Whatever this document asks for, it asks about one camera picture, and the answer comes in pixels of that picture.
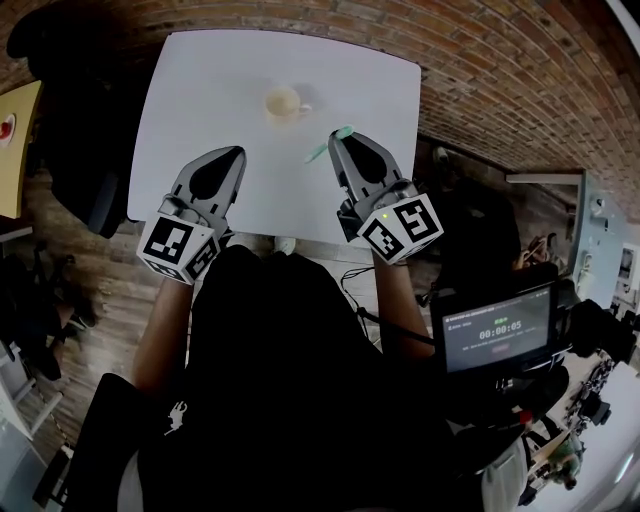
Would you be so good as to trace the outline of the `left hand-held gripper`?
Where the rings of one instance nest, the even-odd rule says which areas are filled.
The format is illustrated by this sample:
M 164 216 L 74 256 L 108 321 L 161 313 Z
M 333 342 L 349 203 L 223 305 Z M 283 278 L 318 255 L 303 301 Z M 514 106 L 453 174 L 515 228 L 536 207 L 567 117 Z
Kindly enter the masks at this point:
M 136 251 L 150 270 L 187 285 L 199 279 L 233 234 L 223 217 L 236 200 L 246 163 L 242 147 L 227 146 L 207 152 L 181 170 L 175 195 L 167 194 L 149 217 Z M 176 196 L 181 192 L 189 201 L 213 198 L 209 212 L 216 215 L 206 218 Z

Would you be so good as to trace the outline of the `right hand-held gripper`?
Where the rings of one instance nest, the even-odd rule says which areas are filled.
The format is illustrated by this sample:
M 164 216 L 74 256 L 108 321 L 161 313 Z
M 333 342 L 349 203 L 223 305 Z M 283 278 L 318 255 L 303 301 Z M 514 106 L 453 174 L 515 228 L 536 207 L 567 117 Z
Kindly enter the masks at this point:
M 368 196 L 366 183 L 384 185 L 397 173 L 391 153 L 374 140 L 353 133 L 343 139 L 330 134 L 328 150 L 338 184 L 350 199 L 337 212 L 348 241 L 360 238 L 386 264 L 392 265 L 424 249 L 444 229 L 427 194 L 400 179 Z

